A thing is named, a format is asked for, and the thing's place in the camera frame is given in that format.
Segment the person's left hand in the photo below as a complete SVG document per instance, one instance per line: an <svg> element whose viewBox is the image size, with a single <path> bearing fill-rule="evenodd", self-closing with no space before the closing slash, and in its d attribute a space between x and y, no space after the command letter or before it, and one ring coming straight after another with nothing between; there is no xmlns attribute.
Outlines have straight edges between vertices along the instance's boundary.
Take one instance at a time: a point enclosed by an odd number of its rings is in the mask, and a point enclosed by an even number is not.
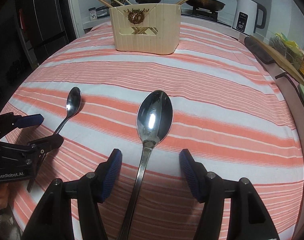
<svg viewBox="0 0 304 240"><path fill-rule="evenodd" d="M4 209L8 205L8 198L9 198L9 184L2 183L0 184L0 210Z"/></svg>

